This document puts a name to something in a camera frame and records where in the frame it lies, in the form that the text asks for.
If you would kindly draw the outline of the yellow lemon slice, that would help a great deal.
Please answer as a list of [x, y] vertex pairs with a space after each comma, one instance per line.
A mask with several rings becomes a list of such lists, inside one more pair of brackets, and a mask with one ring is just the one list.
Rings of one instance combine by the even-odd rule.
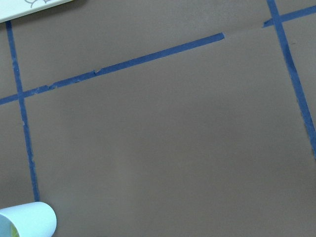
[[10, 237], [19, 237], [19, 233], [18, 233], [18, 231], [13, 223], [9, 224], [9, 236]]

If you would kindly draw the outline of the light blue paper cup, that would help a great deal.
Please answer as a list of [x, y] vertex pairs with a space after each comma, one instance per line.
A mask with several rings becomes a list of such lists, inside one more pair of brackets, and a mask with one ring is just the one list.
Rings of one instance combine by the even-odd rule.
[[13, 223], [20, 237], [51, 237], [57, 227], [57, 217], [48, 204], [32, 202], [0, 210], [0, 235], [9, 237]]

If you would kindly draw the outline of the cream bear tray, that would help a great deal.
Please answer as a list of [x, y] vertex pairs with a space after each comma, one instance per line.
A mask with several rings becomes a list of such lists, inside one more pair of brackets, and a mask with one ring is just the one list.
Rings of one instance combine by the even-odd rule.
[[71, 0], [0, 0], [0, 22], [71, 2]]

